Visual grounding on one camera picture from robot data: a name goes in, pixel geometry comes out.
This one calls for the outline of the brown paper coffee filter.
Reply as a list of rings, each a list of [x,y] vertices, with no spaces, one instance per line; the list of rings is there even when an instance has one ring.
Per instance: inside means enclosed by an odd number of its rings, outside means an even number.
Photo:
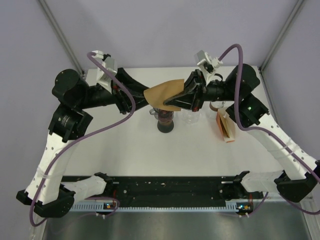
[[[184,90],[184,79],[174,79],[163,82],[143,91],[147,103],[155,109],[169,112],[179,112],[180,107],[164,105],[164,101]]]

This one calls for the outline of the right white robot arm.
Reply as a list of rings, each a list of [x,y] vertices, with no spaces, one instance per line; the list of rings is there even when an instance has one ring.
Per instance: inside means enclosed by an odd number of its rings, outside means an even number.
[[[286,200],[298,203],[320,182],[320,162],[307,154],[277,124],[269,109],[253,95],[260,84],[255,69],[237,65],[225,80],[211,80],[206,69],[193,71],[182,92],[164,100],[165,106],[197,112],[204,102],[232,101],[226,109],[240,130],[249,133],[274,157],[282,169],[275,172],[240,175],[233,192],[245,198],[252,192],[279,193]]]

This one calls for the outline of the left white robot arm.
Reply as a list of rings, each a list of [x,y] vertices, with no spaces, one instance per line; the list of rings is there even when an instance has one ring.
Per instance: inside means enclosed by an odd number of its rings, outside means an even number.
[[[106,199],[113,194],[111,178],[105,173],[65,184],[63,175],[79,141],[90,137],[86,131],[93,117],[86,109],[116,105],[122,114],[132,109],[129,97],[117,83],[111,82],[110,91],[99,83],[90,86],[73,69],[56,76],[52,94],[59,106],[48,127],[43,155],[28,187],[16,195],[19,202],[30,207],[29,220],[33,226],[37,225],[34,215],[44,220],[61,218],[82,200],[97,195]]]

